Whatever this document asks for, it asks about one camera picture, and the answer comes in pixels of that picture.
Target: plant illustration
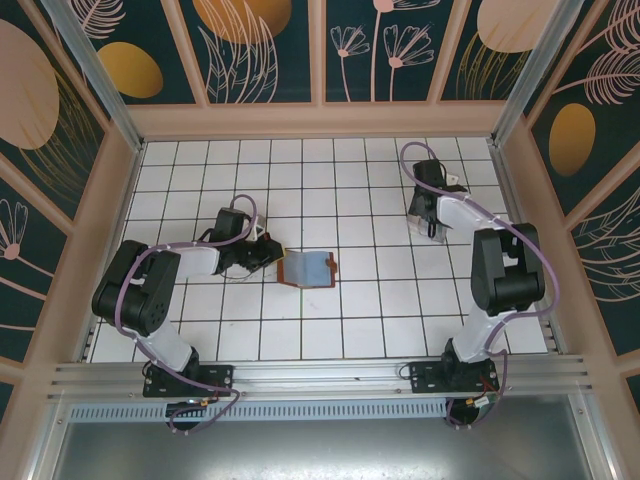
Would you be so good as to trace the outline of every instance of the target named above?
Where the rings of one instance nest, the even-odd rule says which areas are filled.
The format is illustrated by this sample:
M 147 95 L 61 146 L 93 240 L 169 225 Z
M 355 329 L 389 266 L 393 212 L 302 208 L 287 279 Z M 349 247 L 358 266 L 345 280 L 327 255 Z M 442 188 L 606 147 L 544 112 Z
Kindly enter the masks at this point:
M 85 35 L 106 40 L 124 18 L 123 0 L 68 0 Z
M 431 44 L 428 31 L 429 26 L 423 28 L 406 27 L 398 38 L 397 25 L 384 29 L 384 46 L 391 67 L 390 102 L 393 102 L 393 80 L 396 69 L 433 61 L 433 50 L 427 49 Z
M 597 300 L 640 297 L 640 188 L 617 208 L 584 219 L 574 239 Z
M 344 68 L 344 59 L 367 53 L 370 49 L 369 44 L 365 43 L 366 37 L 362 32 L 362 25 L 358 28 L 347 27 L 342 32 L 340 27 L 331 29 L 331 40 L 336 52 L 340 57 L 340 67 L 342 68 L 342 83 L 344 85 L 344 93 L 347 96 L 347 102 L 351 101 L 349 95 L 349 87 L 347 85 L 347 75 Z
M 380 19 L 383 13 L 396 10 L 419 10 L 435 7 L 440 0 L 373 0 L 373 6 L 377 10 L 376 23 L 373 29 L 373 49 L 371 51 L 371 101 L 376 101 L 376 53 L 378 49 L 378 33 L 380 31 Z
M 554 95 L 583 85 L 590 103 L 622 105 L 640 86 L 640 0 L 616 0 L 607 27 L 577 54 L 602 37 L 611 50 L 596 59 L 586 78 L 558 87 Z
M 202 1 L 206 23 L 218 34 L 211 37 L 198 27 L 209 53 L 205 86 L 210 98 L 214 103 L 255 103 L 268 96 L 266 102 L 271 102 L 278 87 L 278 56 L 269 26 L 256 19 L 246 2 L 242 13 L 229 0 L 219 3 L 223 12 L 210 0 Z
M 20 255 L 20 245 L 27 228 L 29 209 L 20 202 L 16 202 L 13 211 L 9 202 L 3 198 L 0 200 L 0 265 L 2 261 L 19 261 L 28 267 L 42 273 L 48 277 L 53 277 L 51 272 L 34 265 Z M 14 290 L 29 295 L 38 300 L 46 300 L 46 295 L 38 293 L 30 288 L 19 285 L 11 280 L 0 276 L 0 283 L 13 288 Z M 33 331 L 34 327 L 19 327 L 14 325 L 0 324 L 0 328 L 9 330 Z

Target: metal extrusion bar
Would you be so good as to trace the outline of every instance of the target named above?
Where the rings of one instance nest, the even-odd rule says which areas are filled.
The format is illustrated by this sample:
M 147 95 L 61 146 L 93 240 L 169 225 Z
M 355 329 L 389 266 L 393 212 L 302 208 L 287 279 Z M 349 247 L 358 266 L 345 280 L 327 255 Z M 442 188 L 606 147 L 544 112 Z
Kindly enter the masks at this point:
M 400 367 L 417 359 L 234 363 L 242 401 L 415 398 Z M 141 364 L 62 364 L 49 390 L 51 402 L 149 402 L 142 397 Z M 499 375 L 502 361 L 496 361 Z M 577 355 L 512 355 L 506 395 L 586 393 L 591 389 Z M 466 397 L 471 392 L 450 393 Z M 442 397 L 424 394 L 422 397 Z

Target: dark teal wallpaper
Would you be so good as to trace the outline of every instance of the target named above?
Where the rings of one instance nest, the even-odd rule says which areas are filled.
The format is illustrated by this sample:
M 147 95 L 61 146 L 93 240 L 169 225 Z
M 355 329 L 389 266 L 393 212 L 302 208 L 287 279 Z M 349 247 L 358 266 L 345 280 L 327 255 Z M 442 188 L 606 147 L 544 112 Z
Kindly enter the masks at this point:
M 639 33 L 637 2 L 609 2 L 533 125 L 565 214 L 640 141 Z
M 104 131 L 16 0 L 0 5 L 0 154 L 74 218 Z
M 640 169 L 572 234 L 616 353 L 640 349 Z
M 472 0 L 441 100 L 506 100 L 554 7 Z
M 24 360 L 66 240 L 0 180 L 0 357 Z
M 180 0 L 211 103 L 311 101 L 307 0 Z
M 569 33 L 565 37 L 564 42 L 562 42 L 562 45 L 560 46 L 560 49 L 558 50 L 558 53 L 556 54 L 553 62 L 551 62 L 551 65 L 549 65 L 549 68 L 547 68 L 547 71 L 545 72 L 543 77 L 540 79 L 540 83 L 538 84 L 538 87 L 536 88 L 536 90 L 533 92 L 533 95 L 531 95 L 531 98 L 529 99 L 527 106 L 524 107 L 525 115 L 529 115 L 529 112 L 531 112 L 531 109 L 534 107 L 534 105 L 538 101 L 538 98 L 540 97 L 542 90 L 544 90 L 547 84 L 547 79 L 551 75 L 551 72 L 553 72 L 556 69 L 556 67 L 558 66 L 558 63 L 560 63 L 562 56 L 564 55 L 564 53 L 567 50 L 567 47 L 573 40 L 573 37 L 575 37 L 576 32 L 580 28 L 580 25 L 582 25 L 584 17 L 587 15 L 587 13 L 589 13 L 589 10 L 593 6 L 594 1 L 595 0 L 584 0 L 584 3 L 582 4 L 582 8 L 580 9 L 580 13 L 578 14 L 578 17 L 576 18 L 575 22 L 573 22 L 573 25 L 571 26 Z
M 426 100 L 450 13 L 439 0 L 328 0 L 326 101 Z
M 0 382 L 0 425 L 2 425 L 2 418 L 4 412 L 7 411 L 9 406 L 9 400 L 11 399 L 11 393 L 13 392 L 13 385 L 9 383 Z

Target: flower drawing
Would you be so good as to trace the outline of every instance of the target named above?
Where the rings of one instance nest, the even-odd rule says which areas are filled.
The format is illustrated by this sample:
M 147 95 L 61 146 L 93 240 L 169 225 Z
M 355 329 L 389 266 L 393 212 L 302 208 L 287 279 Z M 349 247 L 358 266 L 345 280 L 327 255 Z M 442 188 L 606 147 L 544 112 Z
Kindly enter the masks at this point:
M 376 101 L 376 52 L 378 47 L 378 32 L 380 31 L 380 17 L 383 13 L 396 10 L 419 10 L 435 7 L 440 0 L 373 0 L 377 10 L 376 23 L 373 30 L 373 52 L 371 55 L 371 101 Z
M 347 75 L 344 68 L 344 59 L 355 55 L 361 55 L 369 51 L 369 44 L 365 43 L 366 37 L 362 31 L 362 26 L 346 27 L 344 32 L 340 27 L 331 29 L 331 40 L 333 46 L 336 47 L 338 56 L 340 57 L 340 66 L 342 67 L 342 83 L 344 84 L 344 93 L 347 101 L 351 101 L 349 96 L 349 87 L 347 86 Z
M 391 67 L 389 101 L 393 101 L 393 79 L 396 69 L 433 61 L 434 52 L 428 48 L 431 44 L 429 28 L 407 27 L 400 37 L 397 25 L 384 29 L 384 46 Z
M 27 229 L 27 219 L 29 218 L 29 209 L 20 202 L 16 202 L 14 208 L 6 199 L 0 200 L 0 271 L 5 261 L 19 261 L 28 267 L 40 272 L 48 277 L 53 274 L 32 264 L 20 256 L 20 249 L 24 234 Z M 31 290 L 23 285 L 12 282 L 11 280 L 0 276 L 0 284 L 6 285 L 14 290 L 29 295 L 33 298 L 44 301 L 47 297 L 39 292 Z M 14 325 L 0 324 L 0 328 L 9 330 L 29 330 L 33 331 L 33 327 L 18 327 Z

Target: black grid line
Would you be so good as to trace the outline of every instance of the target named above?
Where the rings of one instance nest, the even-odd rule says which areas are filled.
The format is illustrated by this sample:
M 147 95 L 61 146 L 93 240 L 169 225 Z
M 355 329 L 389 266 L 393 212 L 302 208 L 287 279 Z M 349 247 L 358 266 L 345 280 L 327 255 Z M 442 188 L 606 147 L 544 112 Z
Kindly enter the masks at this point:
M 364 158 L 367 160 L 367 150 L 365 148 Z M 380 286 L 380 267 L 378 266 L 378 245 L 376 244 L 376 229 L 373 223 L 373 200 L 371 199 L 371 177 L 369 176 L 369 162 L 365 161 L 365 168 L 367 170 L 367 188 L 369 192 L 369 206 L 371 207 L 371 236 L 373 238 L 373 256 L 376 262 L 376 285 L 378 287 L 378 304 L 380 307 L 380 326 L 382 327 L 382 351 L 384 352 L 384 356 L 387 356 L 387 339 L 384 334 L 384 320 L 382 319 L 382 287 Z M 400 188 L 402 188 L 402 178 L 398 179 L 400 181 Z
M 398 161 L 398 170 L 399 170 L 399 173 L 400 173 L 400 177 L 402 178 L 402 167 L 400 166 L 400 162 L 402 160 L 400 160 L 400 152 L 398 151 L 398 142 L 396 141 L 395 138 L 393 139 L 393 143 L 394 143 L 394 145 L 396 147 L 396 155 L 398 156 L 398 159 L 399 159 L 399 161 Z M 404 189 L 402 191 L 402 201 L 403 201 L 403 204 L 404 204 L 404 210 L 408 214 L 410 205 L 407 205 L 407 199 L 404 196 Z M 415 252 L 414 252 L 415 246 L 413 244 L 413 237 L 411 235 L 411 230 L 410 229 L 409 229 L 409 244 L 410 244 L 410 248 L 411 248 L 411 261 L 413 262 L 413 272 L 414 272 L 414 274 L 416 276 L 416 278 L 415 278 L 415 280 L 416 280 L 416 290 L 418 291 L 418 306 L 420 307 L 420 324 L 422 325 L 422 336 L 424 337 L 423 338 L 423 340 L 424 340 L 424 351 L 425 351 L 426 355 L 429 356 L 429 345 L 427 344 L 427 329 L 424 326 L 424 316 L 423 316 L 423 312 L 422 312 L 422 298 L 420 297 L 420 283 L 419 283 L 419 280 L 418 280 L 418 278 L 419 278 L 418 277 L 418 267 L 416 266 L 416 256 L 415 256 Z

